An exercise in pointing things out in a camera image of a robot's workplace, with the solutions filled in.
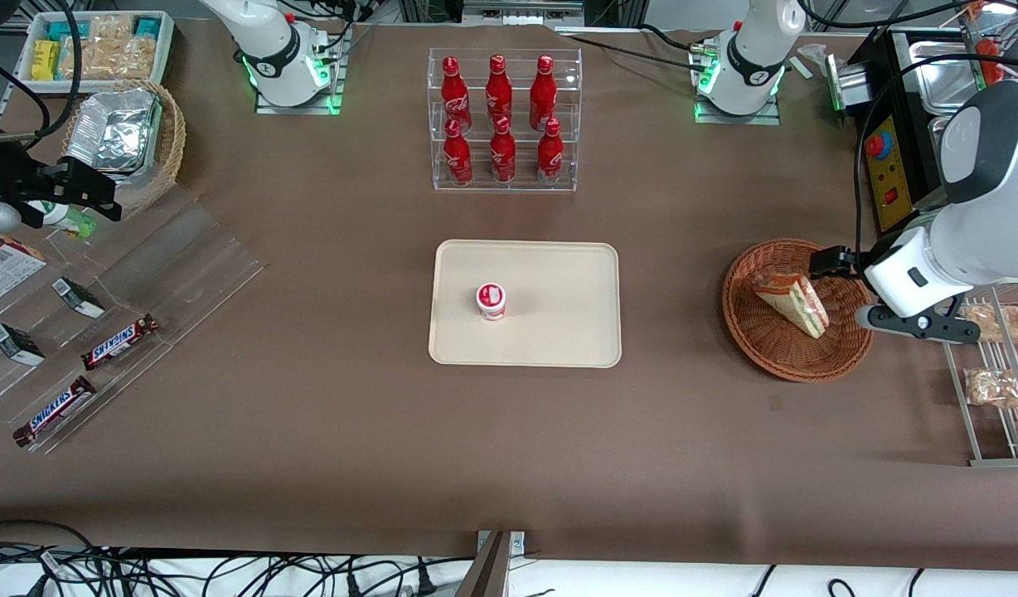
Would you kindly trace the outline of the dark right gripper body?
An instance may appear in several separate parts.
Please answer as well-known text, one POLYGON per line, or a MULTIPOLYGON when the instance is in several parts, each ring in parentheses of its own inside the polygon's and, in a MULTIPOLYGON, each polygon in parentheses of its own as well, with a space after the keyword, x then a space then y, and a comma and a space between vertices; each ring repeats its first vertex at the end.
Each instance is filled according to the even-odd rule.
POLYGON ((19 143, 0 143, 0 201, 39 200, 41 168, 19 143))

